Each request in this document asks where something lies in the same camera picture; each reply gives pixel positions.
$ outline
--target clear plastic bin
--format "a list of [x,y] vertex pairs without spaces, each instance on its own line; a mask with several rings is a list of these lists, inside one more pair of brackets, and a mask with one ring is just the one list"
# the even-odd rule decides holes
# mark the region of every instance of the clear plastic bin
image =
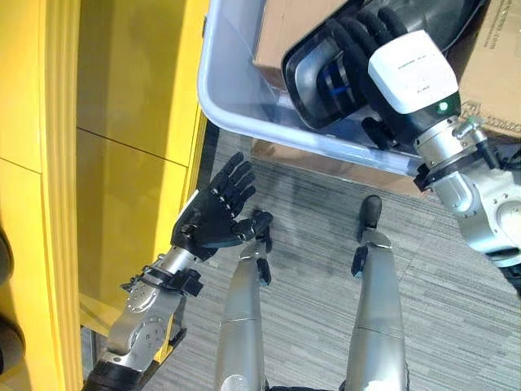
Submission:
[[302,122],[287,95],[268,84],[252,63],[264,5],[265,0],[211,1],[198,84],[208,119],[235,133],[414,176],[421,163],[417,156],[371,147],[360,127],[363,112],[319,134]]

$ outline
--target yellow panel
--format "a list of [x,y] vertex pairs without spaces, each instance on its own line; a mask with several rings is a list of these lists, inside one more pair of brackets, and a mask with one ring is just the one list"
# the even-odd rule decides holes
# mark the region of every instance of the yellow panel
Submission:
[[206,132],[207,118],[204,116],[201,108],[197,110],[197,119],[194,127],[194,145],[190,154],[190,163],[188,164],[187,178],[185,189],[183,192],[182,203],[185,204],[197,187],[197,179],[199,177],[199,167],[201,165],[201,155],[203,154],[204,134]]
[[0,1],[0,157],[38,172],[40,7],[34,0]]
[[0,288],[0,313],[20,326],[24,363],[0,376],[0,389],[63,389],[51,330],[41,175],[0,159],[0,226],[14,257]]
[[208,0],[81,5],[78,127],[188,166]]
[[76,225],[79,0],[42,1],[42,196],[58,390],[82,385]]
[[185,177],[186,168],[180,165],[77,131],[83,324],[107,334],[124,308],[120,284],[169,249]]

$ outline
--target gray carpet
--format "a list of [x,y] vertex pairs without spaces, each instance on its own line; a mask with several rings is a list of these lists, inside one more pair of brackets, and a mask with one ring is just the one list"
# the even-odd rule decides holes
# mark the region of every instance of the gray carpet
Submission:
[[[248,153],[250,145],[249,138],[221,131],[217,148],[205,147],[203,167],[215,173],[238,148]],[[383,199],[380,230],[393,242],[401,280],[411,389],[520,388],[519,299],[501,273],[465,245],[434,196],[417,200],[253,164],[257,193],[244,214],[261,207],[274,215],[273,282],[261,292],[271,385],[334,390],[345,377],[361,287],[348,272],[357,248],[357,213],[375,193]],[[204,289],[189,300],[188,336],[146,391],[212,388],[219,318],[240,251],[220,250],[199,265]]]

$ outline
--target cardboard box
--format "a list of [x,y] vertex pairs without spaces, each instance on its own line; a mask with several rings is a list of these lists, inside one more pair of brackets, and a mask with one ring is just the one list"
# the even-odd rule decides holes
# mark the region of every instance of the cardboard box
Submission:
[[384,189],[396,194],[426,198],[428,193],[421,192],[413,183],[411,177],[391,174],[379,169],[363,165],[355,165],[330,157],[316,155],[276,143],[253,139],[252,156],[257,159],[281,163],[331,175],[352,182],[363,183],[378,189]]
[[521,138],[521,0],[492,0],[460,81],[462,116]]
[[346,0],[266,0],[253,63],[274,87],[285,90],[281,62],[286,51]]

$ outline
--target silver robotic arm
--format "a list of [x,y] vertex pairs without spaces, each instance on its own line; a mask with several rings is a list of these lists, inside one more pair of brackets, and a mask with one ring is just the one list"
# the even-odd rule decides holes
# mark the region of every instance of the silver robotic arm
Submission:
[[436,192],[469,246],[514,272],[521,264],[521,172],[505,167],[480,126],[477,118],[453,117],[417,138],[418,153],[431,165],[420,186]]
[[389,7],[333,15],[324,29],[343,53],[318,75],[323,100],[345,105],[345,88],[330,80],[342,70],[379,114],[362,122],[366,133],[383,149],[417,151],[418,187],[436,192],[467,243],[521,293],[521,167],[498,155],[480,119],[460,121],[458,83],[438,46],[423,30],[409,32]]
[[235,221],[255,193],[250,186],[252,165],[242,160],[241,153],[233,156],[207,188],[192,196],[174,225],[171,249],[122,286],[129,292],[125,309],[111,327],[107,349],[85,382],[85,391],[140,389],[155,354],[166,338],[173,337],[172,317],[184,308],[187,296],[197,296],[203,287],[200,274],[191,267],[219,248],[249,241],[271,223],[267,212]]

